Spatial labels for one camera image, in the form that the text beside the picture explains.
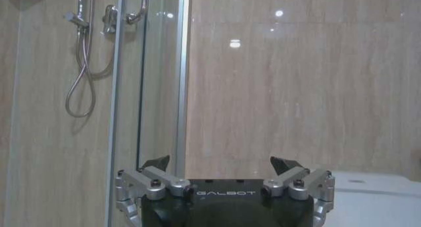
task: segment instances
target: shower faucet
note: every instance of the shower faucet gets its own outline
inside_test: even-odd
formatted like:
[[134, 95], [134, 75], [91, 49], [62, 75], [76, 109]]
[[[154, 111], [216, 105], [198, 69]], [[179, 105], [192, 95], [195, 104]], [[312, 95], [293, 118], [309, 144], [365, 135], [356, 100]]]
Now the shower faucet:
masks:
[[64, 15], [64, 18], [72, 22], [76, 26], [82, 28], [88, 28], [90, 27], [90, 22], [87, 22], [79, 15], [76, 15], [74, 12], [68, 12]]
[[115, 5], [108, 5], [106, 8], [106, 16], [103, 17], [104, 29], [103, 34], [115, 34], [118, 27], [118, 8]]

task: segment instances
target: shower enclosure frame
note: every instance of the shower enclosure frame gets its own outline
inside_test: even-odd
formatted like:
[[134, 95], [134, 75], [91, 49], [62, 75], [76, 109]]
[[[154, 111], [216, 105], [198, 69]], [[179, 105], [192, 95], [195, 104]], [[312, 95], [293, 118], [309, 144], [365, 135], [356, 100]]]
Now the shower enclosure frame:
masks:
[[[190, 10], [191, 0], [179, 0], [178, 13], [178, 39], [176, 39], [176, 75], [179, 76], [179, 98], [178, 98], [178, 118], [176, 118], [176, 147], [174, 151], [175, 158], [175, 175], [184, 177], [186, 174], [186, 131], [187, 131], [187, 87], [188, 87], [188, 45], [190, 45]], [[124, 38], [124, 24], [127, 24], [127, 13], [124, 0], [118, 3], [118, 28], [116, 28], [116, 45], [115, 45], [115, 62], [112, 72], [112, 96], [111, 96], [111, 117], [110, 117], [110, 132], [108, 132], [108, 164], [107, 164], [107, 197], [106, 197], [106, 227], [112, 226], [115, 200], [114, 200], [114, 178], [115, 178], [115, 153], [116, 149], [116, 120], [118, 120], [118, 98], [119, 98], [119, 78], [122, 67], [122, 45]], [[146, 57], [146, 40], [144, 40], [143, 61]]]

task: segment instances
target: shower valve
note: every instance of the shower valve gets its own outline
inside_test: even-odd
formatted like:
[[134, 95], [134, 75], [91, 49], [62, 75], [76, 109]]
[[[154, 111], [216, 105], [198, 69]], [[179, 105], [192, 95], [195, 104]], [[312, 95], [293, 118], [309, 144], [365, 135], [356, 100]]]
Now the shower valve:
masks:
[[108, 5], [106, 8], [106, 16], [103, 17], [104, 30], [103, 34], [110, 35], [116, 33], [118, 27], [118, 8], [115, 5]]

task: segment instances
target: metal frame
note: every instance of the metal frame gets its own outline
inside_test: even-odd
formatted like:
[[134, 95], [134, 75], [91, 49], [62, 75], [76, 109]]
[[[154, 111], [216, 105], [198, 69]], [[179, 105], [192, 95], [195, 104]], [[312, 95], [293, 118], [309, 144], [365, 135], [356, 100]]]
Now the metal frame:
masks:
[[[178, 134], [176, 134], [176, 176], [184, 177], [186, 173], [186, 121], [187, 121], [187, 78], [188, 78], [188, 45], [190, 45], [190, 6], [191, 0], [179, 0], [179, 22], [178, 22], [178, 65], [180, 84], [179, 84], [179, 114], [178, 114]], [[119, 67], [122, 54], [122, 39], [126, 24], [124, 0], [118, 3], [118, 24], [115, 62], [112, 72], [112, 96], [111, 96], [111, 115], [108, 132], [108, 164], [107, 164], [107, 191], [106, 191], [106, 227], [112, 226], [114, 205], [114, 177], [115, 177], [115, 134], [118, 119], [118, 93], [119, 93]]]
[[116, 44], [115, 44], [115, 52], [114, 52], [114, 68], [112, 68], [112, 93], [111, 93], [111, 113], [110, 113], [110, 132], [108, 132], [108, 164], [107, 164], [107, 191], [106, 191], [106, 221], [104, 227], [112, 226], [112, 210], [115, 208], [114, 205], [114, 164], [115, 164], [115, 137], [116, 137], [116, 116], [118, 116], [118, 93], [119, 93], [119, 68], [120, 68], [120, 53], [122, 53], [122, 39], [124, 29], [122, 26], [124, 18], [122, 13], [126, 11], [124, 9], [124, 0], [119, 0], [118, 7], [120, 11], [118, 11], [118, 24], [116, 29]]
[[191, 0], [179, 2], [179, 40], [178, 50], [180, 61], [180, 91], [179, 91], [179, 118], [178, 118], [178, 144], [176, 144], [176, 176], [186, 176], [186, 132], [187, 132], [187, 95], [188, 95], [188, 60], [190, 60], [190, 13]]

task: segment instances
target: shower hose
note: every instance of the shower hose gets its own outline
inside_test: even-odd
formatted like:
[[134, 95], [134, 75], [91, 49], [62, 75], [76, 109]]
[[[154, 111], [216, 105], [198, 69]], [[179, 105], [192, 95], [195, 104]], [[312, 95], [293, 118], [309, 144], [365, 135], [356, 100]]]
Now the shower hose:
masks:
[[[79, 27], [78, 28], [78, 41], [76, 41], [76, 62], [79, 66], [79, 75], [78, 78], [71, 86], [71, 89], [67, 93], [66, 96], [66, 111], [72, 117], [87, 117], [91, 115], [95, 104], [96, 104], [96, 92], [95, 92], [95, 87], [94, 87], [94, 80], [100, 79], [104, 76], [108, 75], [110, 69], [112, 67], [112, 62], [114, 62], [114, 55], [111, 57], [111, 60], [108, 62], [108, 65], [103, 71], [99, 73], [94, 73], [90, 68], [90, 57], [91, 57], [91, 46], [92, 46], [92, 34], [94, 34], [94, 9], [95, 9], [95, 0], [91, 0], [90, 4], [90, 26], [88, 27]], [[71, 98], [74, 95], [74, 92], [76, 90], [78, 85], [80, 84], [80, 81], [86, 77], [88, 84], [90, 84], [90, 89], [91, 89], [91, 104], [90, 108], [84, 113], [78, 113], [72, 111], [71, 109]]]

